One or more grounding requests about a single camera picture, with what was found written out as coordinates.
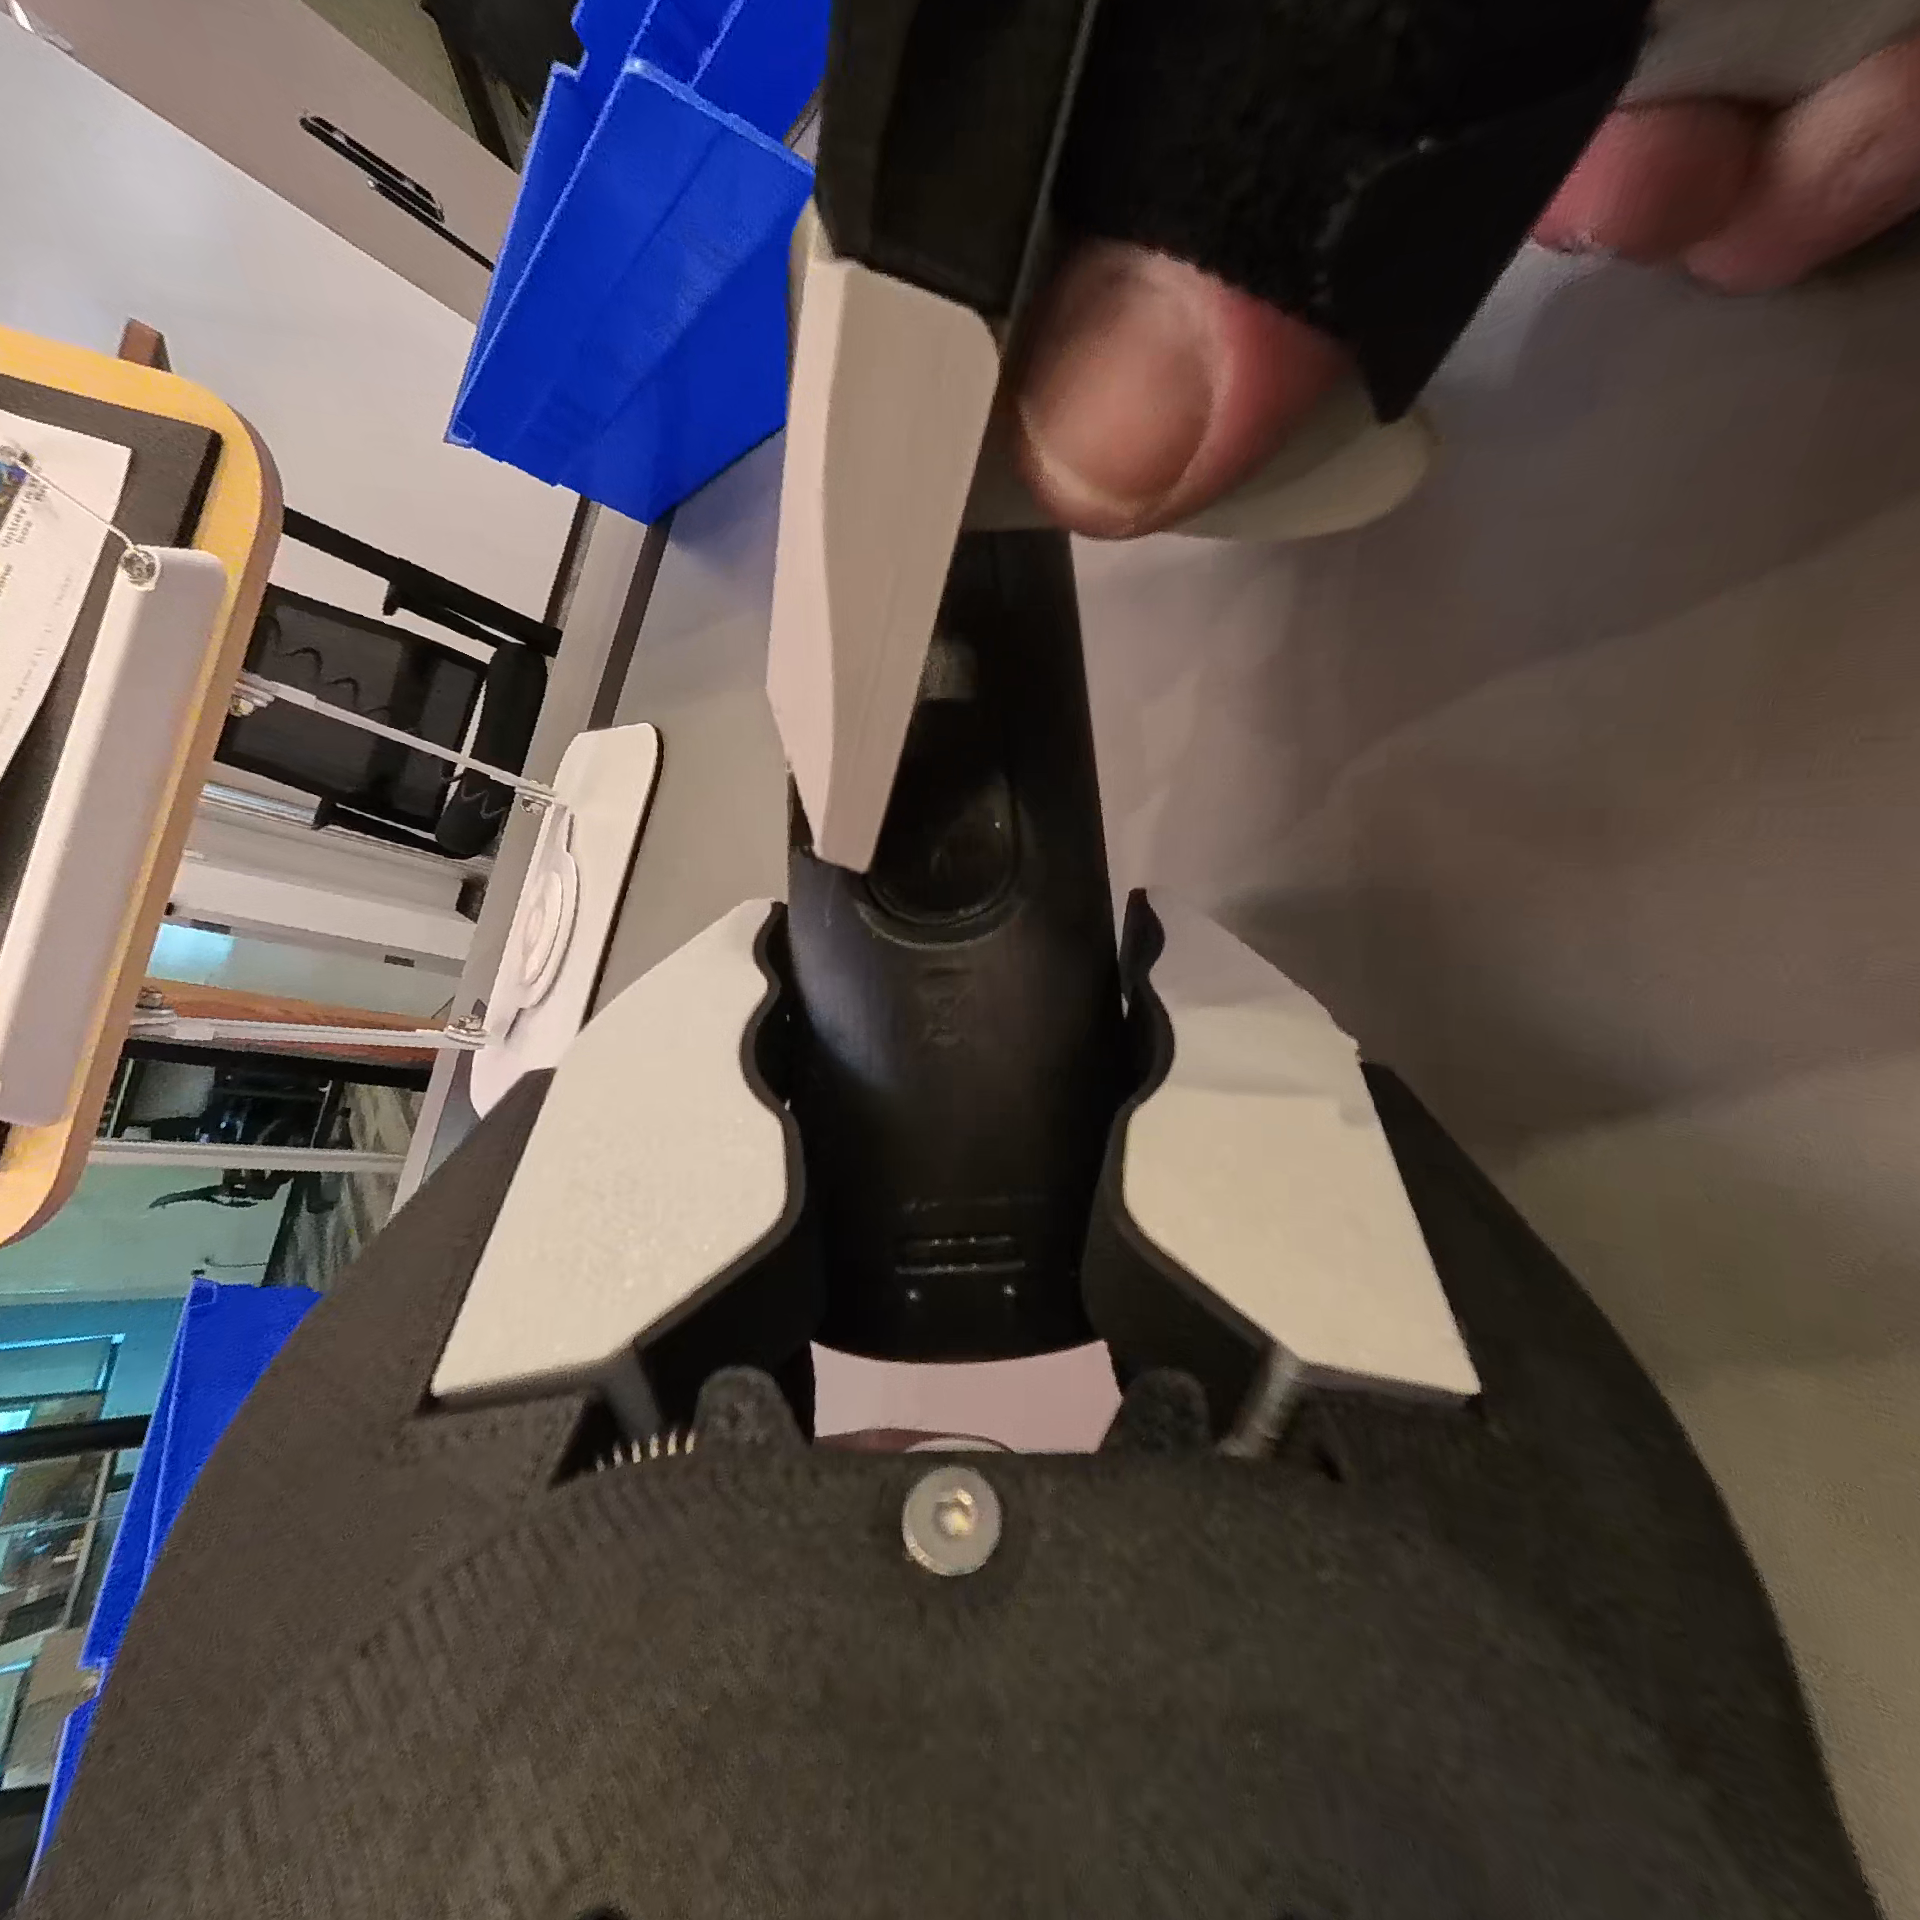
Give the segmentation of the blue plastic bin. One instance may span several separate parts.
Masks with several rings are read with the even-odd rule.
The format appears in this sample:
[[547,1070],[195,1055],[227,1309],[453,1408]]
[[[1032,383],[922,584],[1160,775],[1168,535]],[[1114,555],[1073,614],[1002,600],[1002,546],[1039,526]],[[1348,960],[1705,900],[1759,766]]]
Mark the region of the blue plastic bin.
[[83,1639],[80,1668],[96,1680],[96,1691],[62,1725],[31,1880],[57,1843],[62,1807],[83,1765],[84,1738],[167,1537],[246,1397],[316,1303],[320,1292],[312,1286],[240,1286],[213,1280],[191,1286],[132,1479],[132,1499],[107,1551],[93,1625]]
[[578,2],[447,440],[657,521],[784,423],[831,2]]

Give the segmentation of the black remote control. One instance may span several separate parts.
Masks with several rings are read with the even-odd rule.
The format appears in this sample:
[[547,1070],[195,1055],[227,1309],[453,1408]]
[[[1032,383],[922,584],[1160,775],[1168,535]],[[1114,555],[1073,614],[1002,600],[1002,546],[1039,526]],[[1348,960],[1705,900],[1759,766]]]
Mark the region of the black remote control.
[[791,799],[786,949],[817,1342],[1089,1344],[1123,1003],[1068,535],[959,542],[873,868],[819,859]]

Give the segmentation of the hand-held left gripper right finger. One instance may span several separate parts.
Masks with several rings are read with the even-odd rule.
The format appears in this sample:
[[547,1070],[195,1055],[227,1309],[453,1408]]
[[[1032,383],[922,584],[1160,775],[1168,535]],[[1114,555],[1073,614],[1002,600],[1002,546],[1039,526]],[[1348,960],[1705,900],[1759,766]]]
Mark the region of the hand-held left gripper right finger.
[[1206,912],[1132,891],[1132,1083],[1091,1202],[1091,1330],[1179,1372],[1223,1453],[1272,1453],[1321,1391],[1456,1412],[1483,1391],[1360,1047]]

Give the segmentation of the brown top standing desk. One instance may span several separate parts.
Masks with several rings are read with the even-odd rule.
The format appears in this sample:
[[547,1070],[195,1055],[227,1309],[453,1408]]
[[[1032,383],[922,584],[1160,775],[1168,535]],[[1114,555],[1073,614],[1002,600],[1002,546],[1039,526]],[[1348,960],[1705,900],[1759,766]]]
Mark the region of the brown top standing desk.
[[428,1060],[447,1046],[439,1023],[416,1014],[154,975],[136,994],[132,1040],[339,1055],[378,1063],[400,1059]]

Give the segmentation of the wooden book stand board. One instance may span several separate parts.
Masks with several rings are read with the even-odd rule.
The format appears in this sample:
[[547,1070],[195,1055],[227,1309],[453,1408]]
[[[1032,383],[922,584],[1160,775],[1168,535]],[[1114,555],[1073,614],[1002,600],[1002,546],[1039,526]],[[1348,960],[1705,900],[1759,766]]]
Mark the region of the wooden book stand board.
[[80,633],[3,775],[3,1242],[74,1191],[280,539],[280,476],[191,380],[3,329],[3,410],[124,443]]

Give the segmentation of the grey desk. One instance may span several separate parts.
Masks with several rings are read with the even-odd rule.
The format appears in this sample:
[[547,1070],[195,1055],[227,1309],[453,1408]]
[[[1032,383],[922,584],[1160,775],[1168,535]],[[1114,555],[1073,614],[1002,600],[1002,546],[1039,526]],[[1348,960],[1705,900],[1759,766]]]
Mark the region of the grey desk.
[[1230,924],[1606,1309],[1916,1918],[1916,231],[1529,251],[1391,515],[1078,542],[1120,891]]

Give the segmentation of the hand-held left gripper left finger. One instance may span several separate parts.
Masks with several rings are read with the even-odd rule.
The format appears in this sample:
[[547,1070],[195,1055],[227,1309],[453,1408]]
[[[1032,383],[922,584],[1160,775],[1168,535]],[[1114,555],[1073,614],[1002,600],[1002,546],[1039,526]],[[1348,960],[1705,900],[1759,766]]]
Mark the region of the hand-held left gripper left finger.
[[434,1412],[596,1402],[635,1444],[763,1375],[812,1437],[819,1236],[786,1101],[786,912],[749,897],[565,1047],[428,1381]]

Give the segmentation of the printed instruction sheet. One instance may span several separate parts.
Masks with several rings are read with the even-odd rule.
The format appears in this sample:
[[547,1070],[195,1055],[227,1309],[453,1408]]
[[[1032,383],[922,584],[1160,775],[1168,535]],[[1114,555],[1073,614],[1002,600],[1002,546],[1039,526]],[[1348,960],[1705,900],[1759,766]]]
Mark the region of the printed instruction sheet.
[[3,770],[80,633],[132,449],[3,410]]

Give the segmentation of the person's right hand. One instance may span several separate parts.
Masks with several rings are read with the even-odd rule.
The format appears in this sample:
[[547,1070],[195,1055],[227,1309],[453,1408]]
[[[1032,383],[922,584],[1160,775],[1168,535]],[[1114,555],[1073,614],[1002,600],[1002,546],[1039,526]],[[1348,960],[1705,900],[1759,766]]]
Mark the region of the person's right hand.
[[[1796,96],[1618,109],[1533,227],[1569,258],[1763,297],[1916,215],[1916,36]],[[1016,393],[1022,479],[1091,539],[1167,533],[1266,466],[1347,380],[1309,324],[1173,256],[1086,243],[1042,299]]]

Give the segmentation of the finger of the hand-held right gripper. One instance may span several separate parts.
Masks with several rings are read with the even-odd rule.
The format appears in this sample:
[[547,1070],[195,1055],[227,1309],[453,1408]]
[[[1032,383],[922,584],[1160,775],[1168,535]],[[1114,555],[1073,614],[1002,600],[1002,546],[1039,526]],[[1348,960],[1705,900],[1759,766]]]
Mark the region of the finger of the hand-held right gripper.
[[791,373],[768,701],[812,853],[867,873],[988,440],[1001,346],[969,307],[817,249]]

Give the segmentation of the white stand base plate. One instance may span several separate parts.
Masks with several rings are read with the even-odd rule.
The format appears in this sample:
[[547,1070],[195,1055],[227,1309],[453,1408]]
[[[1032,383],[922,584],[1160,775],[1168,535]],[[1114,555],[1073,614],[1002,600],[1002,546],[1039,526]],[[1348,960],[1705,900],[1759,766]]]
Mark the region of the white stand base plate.
[[583,730],[550,776],[500,775],[536,831],[523,866],[487,891],[513,909],[493,979],[442,1023],[447,1046],[434,1052],[467,1059],[474,1114],[554,1068],[587,1023],[661,765],[661,730],[621,724]]

